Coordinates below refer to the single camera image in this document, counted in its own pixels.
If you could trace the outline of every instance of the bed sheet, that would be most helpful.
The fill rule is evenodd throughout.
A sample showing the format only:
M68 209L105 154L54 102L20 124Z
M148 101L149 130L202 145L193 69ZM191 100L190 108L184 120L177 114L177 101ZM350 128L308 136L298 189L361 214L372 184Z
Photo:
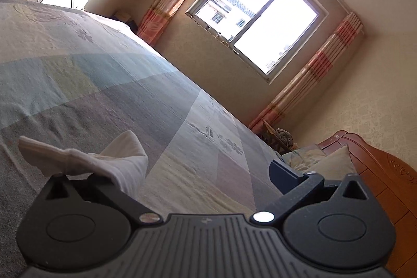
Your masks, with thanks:
M281 195L275 152L125 24L0 0L0 276L25 267L15 232L47 180L18 137L99 153L126 130L149 157L139 200L164 217L250 215Z

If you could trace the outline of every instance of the building window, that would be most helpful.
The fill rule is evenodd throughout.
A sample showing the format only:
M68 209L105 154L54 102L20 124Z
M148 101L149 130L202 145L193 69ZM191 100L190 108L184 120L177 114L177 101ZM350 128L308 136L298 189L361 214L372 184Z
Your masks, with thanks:
M227 17L220 13L222 9ZM325 17L314 0L198 0L187 14L214 30L214 36L221 33L229 48L267 81Z
M246 21L245 21L243 18L241 18L241 19L239 19L239 21L236 23L236 25L237 25L237 26L239 26L239 27L243 27L243 25L245 25L245 23L246 23Z
M220 12L216 12L216 14L213 16L213 18L211 19L213 22L215 22L216 24L220 23L220 21L224 18L224 16L220 13Z

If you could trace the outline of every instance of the wooden headboard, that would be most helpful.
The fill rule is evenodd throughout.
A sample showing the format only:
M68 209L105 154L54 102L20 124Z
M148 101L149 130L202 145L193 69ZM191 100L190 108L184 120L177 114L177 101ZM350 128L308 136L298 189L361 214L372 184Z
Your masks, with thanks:
M357 172L393 222L397 241L387 268L397 278L417 277L417 172L401 159L368 145L359 135L338 131L319 146L329 155L349 146Z

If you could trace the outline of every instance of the pillow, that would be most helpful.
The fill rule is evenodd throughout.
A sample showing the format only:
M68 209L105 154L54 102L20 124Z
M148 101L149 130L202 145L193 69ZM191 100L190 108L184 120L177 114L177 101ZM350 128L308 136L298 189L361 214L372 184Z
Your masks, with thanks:
M315 144L282 155L285 164L300 172L307 171L311 165L324 158L326 154Z
M307 170L316 171L325 179L330 180L342 180L348 173L357 173L350 159L347 145L329 154L326 158L310 166Z

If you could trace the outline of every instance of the carved wood decoration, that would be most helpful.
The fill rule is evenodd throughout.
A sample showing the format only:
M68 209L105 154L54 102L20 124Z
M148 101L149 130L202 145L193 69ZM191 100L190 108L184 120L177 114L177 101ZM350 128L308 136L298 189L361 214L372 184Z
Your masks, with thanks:
M397 241L387 268L397 278L417 277L417 172L401 159L338 131L319 146L328 155L348 145L357 172L393 222Z
M417 175L412 174L415 172L414 169L390 154L387 154L387 156L390 169L399 179L404 180L407 184L417 184Z

